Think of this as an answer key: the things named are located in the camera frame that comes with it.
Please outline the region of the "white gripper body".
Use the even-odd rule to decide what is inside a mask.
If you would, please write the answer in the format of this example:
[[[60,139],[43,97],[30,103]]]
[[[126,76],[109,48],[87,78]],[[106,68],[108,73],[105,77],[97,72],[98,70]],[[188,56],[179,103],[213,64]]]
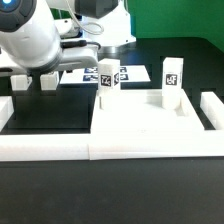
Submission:
[[[74,70],[94,67],[98,62],[98,47],[87,45],[85,47],[66,48],[60,58],[41,67],[22,67],[16,64],[2,48],[0,48],[0,77],[25,74],[47,74],[53,71]]]

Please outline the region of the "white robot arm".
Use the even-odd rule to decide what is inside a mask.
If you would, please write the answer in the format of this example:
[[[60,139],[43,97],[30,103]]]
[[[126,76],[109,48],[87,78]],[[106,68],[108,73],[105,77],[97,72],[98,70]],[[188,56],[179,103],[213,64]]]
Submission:
[[[135,41],[124,0],[0,0],[0,77],[93,67]]]

